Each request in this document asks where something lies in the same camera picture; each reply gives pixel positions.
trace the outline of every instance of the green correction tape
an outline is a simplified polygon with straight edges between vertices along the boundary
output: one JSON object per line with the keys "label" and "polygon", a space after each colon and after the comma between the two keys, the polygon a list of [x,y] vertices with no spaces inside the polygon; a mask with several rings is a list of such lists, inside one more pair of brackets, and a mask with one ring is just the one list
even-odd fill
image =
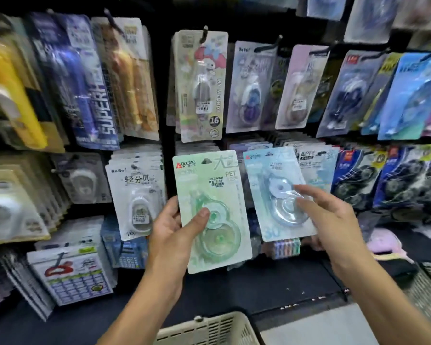
{"label": "green correction tape", "polygon": [[214,263],[231,258],[241,245],[241,232],[239,227],[230,220],[228,207],[200,191],[193,191],[192,199],[194,214],[203,207],[211,212],[206,228],[196,237],[198,252]]}

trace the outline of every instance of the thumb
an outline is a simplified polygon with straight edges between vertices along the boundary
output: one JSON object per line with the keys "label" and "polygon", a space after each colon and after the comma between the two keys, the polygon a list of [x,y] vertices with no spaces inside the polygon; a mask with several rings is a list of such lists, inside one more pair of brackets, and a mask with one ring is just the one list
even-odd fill
{"label": "thumb", "polygon": [[187,225],[179,230],[179,232],[181,232],[182,235],[187,236],[190,242],[192,242],[194,238],[206,227],[210,214],[211,212],[209,209],[205,207],[202,208]]}
{"label": "thumb", "polygon": [[317,203],[305,200],[302,198],[297,198],[297,204],[300,209],[302,209],[306,214],[308,214],[316,225],[323,224],[326,221],[328,211],[322,208]]}

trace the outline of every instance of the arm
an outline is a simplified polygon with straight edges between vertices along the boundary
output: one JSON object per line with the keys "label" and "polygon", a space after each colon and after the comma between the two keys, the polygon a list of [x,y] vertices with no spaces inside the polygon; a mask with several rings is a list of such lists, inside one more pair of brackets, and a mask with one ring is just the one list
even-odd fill
{"label": "arm", "polygon": [[317,188],[295,186],[315,202],[299,199],[326,249],[334,273],[348,286],[380,345],[431,345],[431,323],[374,260],[352,207]]}
{"label": "arm", "polygon": [[207,208],[183,228],[177,196],[153,223],[144,276],[126,307],[97,345],[149,345],[182,292],[194,238],[206,227]]}

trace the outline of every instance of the white plastic basket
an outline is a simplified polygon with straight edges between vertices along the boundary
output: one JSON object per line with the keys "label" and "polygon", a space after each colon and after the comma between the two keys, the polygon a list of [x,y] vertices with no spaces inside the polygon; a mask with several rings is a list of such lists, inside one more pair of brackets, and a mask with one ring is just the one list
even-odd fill
{"label": "white plastic basket", "polygon": [[155,345],[260,345],[247,316],[230,312],[211,318],[196,317],[158,332]]}

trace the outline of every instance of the white floor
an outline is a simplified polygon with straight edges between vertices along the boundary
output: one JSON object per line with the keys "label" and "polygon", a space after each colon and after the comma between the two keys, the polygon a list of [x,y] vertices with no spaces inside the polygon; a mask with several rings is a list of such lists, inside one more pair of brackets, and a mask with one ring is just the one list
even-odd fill
{"label": "white floor", "polygon": [[272,328],[261,335],[266,345],[378,345],[357,304]]}

